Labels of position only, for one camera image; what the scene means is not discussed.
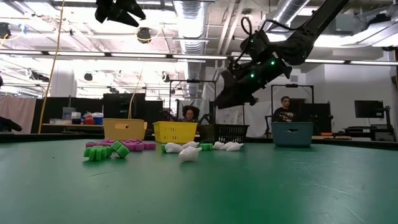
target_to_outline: green toy block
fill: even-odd
[[[119,149],[119,147],[121,147],[121,146],[123,146],[123,144],[121,143],[121,142],[119,142],[119,141],[115,141],[113,144],[112,144],[112,150],[114,150],[114,151],[117,151],[118,149]]]
[[[83,157],[89,157],[90,156],[90,150],[91,150],[91,147],[87,147],[85,149],[85,153],[84,153]]]
[[[106,148],[103,147],[103,148],[101,149],[101,159],[105,159],[106,153],[107,153]]]
[[[112,147],[111,146],[105,146],[104,147],[106,149],[106,157],[112,156]]]
[[[200,144],[200,147],[203,151],[209,151],[213,150],[213,144],[212,143],[202,143]]]
[[[88,156],[88,160],[89,161],[94,161],[95,155],[96,155],[96,149],[95,148],[91,148],[90,154]]]
[[[116,153],[120,158],[125,158],[130,153],[130,150],[126,146],[120,146]]]
[[[96,161],[100,161],[101,160],[101,155],[102,155],[102,153],[101,153],[102,149],[95,149],[94,148],[94,150],[95,150],[95,160]]]

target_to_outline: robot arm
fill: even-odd
[[[243,53],[250,55],[252,61],[238,64],[232,61],[229,68],[221,73],[224,79],[224,90],[215,99],[219,109],[242,105],[249,102],[256,103],[253,93],[279,75],[290,78],[292,67],[305,62],[313,49],[313,44],[330,22],[344,8],[349,0],[326,0],[312,17],[285,41],[270,42],[267,34],[261,29],[242,41],[240,48]]]

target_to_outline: yellow plastic basket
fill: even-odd
[[[141,119],[104,119],[105,138],[112,140],[144,140],[147,123]]]
[[[159,121],[154,123],[155,140],[161,143],[185,144],[193,141],[198,123]]]

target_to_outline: blue container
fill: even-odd
[[[102,125],[104,124],[104,118],[94,118],[94,122],[97,125]]]

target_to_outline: black wire basket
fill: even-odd
[[[199,125],[202,142],[244,142],[249,125],[207,124]]]

